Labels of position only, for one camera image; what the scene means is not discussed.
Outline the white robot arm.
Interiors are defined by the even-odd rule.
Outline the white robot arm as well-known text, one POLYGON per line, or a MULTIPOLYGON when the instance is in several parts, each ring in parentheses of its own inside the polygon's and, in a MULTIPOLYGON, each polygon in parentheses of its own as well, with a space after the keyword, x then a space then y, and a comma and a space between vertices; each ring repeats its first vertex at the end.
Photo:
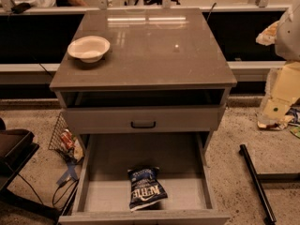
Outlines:
POLYGON ((294 0, 277 22, 256 37, 256 42, 274 44, 276 54, 286 61, 263 109, 265 114, 279 118, 300 98, 300 0, 294 0))

